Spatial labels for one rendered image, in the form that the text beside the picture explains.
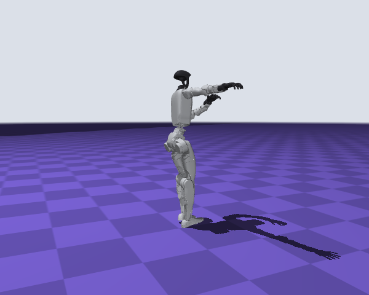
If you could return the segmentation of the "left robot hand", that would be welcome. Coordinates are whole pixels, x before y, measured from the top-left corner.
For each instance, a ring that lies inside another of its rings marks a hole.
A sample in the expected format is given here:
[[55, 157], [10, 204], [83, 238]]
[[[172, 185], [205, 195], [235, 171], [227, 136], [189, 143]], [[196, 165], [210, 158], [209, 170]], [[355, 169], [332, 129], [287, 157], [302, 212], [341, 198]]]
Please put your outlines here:
[[216, 94], [211, 94], [210, 96], [207, 96], [207, 99], [204, 101], [204, 105], [207, 104], [212, 104], [213, 101], [215, 101], [217, 98], [221, 99], [220, 96], [216, 95]]

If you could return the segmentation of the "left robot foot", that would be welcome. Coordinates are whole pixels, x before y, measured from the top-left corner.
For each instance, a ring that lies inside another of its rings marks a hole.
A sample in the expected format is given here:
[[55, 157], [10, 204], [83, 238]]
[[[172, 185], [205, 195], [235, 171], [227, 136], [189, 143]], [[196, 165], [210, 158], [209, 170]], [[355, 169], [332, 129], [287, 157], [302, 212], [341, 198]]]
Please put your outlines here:
[[[190, 215], [190, 217], [191, 217], [191, 215]], [[195, 218], [196, 216], [192, 215], [192, 217]], [[178, 215], [178, 221], [182, 221], [182, 220], [185, 220], [185, 214], [183, 214], [183, 212]]]

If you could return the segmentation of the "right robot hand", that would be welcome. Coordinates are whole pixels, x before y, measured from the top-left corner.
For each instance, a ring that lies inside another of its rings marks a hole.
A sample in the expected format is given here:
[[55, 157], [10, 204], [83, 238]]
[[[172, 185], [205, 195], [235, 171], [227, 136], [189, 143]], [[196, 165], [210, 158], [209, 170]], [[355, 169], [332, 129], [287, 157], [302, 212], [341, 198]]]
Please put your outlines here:
[[220, 85], [220, 86], [218, 86], [218, 91], [226, 91], [226, 90], [228, 90], [228, 88], [230, 88], [230, 87], [234, 87], [234, 89], [236, 89], [236, 87], [237, 87], [237, 89], [239, 89], [239, 87], [240, 87], [240, 89], [243, 89], [243, 86], [242, 86], [242, 84], [240, 84], [240, 83], [233, 83], [233, 82], [230, 82], [230, 83], [223, 83], [222, 85]]

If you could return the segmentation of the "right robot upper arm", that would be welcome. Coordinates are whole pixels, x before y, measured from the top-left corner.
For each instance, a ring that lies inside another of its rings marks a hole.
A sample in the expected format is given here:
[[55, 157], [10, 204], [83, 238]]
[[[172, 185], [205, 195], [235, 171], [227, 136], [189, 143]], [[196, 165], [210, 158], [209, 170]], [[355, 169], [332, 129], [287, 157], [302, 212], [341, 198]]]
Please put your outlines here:
[[182, 91], [182, 94], [184, 95], [186, 99], [190, 99], [194, 96], [199, 96], [199, 95], [204, 95], [204, 96], [209, 95], [204, 89], [201, 89], [199, 87], [186, 89]]

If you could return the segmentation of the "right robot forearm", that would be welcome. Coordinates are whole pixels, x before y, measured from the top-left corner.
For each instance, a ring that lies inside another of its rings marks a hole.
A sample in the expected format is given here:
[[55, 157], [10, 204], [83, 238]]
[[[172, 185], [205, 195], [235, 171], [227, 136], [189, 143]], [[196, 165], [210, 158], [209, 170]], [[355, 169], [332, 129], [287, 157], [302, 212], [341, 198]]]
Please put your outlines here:
[[[222, 85], [222, 84], [220, 84], [220, 85]], [[221, 93], [221, 92], [225, 92], [225, 91], [218, 91], [218, 86], [220, 86], [220, 85], [203, 85], [202, 87], [201, 87], [201, 89], [204, 89], [208, 94], [213, 94], [213, 93]]]

